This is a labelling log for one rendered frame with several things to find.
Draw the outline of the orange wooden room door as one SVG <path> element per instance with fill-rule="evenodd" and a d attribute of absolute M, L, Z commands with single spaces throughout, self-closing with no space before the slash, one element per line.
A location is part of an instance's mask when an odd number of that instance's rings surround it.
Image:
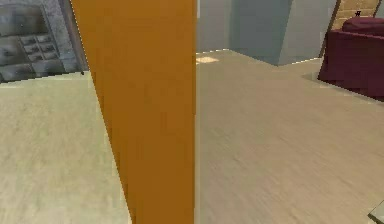
<path fill-rule="evenodd" d="M 133 224 L 194 224 L 196 0 L 71 0 Z"/>

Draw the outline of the dark red sofa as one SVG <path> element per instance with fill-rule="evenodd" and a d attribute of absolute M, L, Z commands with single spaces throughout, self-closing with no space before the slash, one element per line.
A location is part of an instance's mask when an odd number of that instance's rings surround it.
<path fill-rule="evenodd" d="M 353 17 L 328 31 L 318 79 L 384 101 L 384 18 Z"/>

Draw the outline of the pale grey table corner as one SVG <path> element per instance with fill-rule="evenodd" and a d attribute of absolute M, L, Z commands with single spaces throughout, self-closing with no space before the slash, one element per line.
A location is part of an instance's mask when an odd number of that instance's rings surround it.
<path fill-rule="evenodd" d="M 369 212 L 368 217 L 376 224 L 384 224 L 384 200 Z"/>

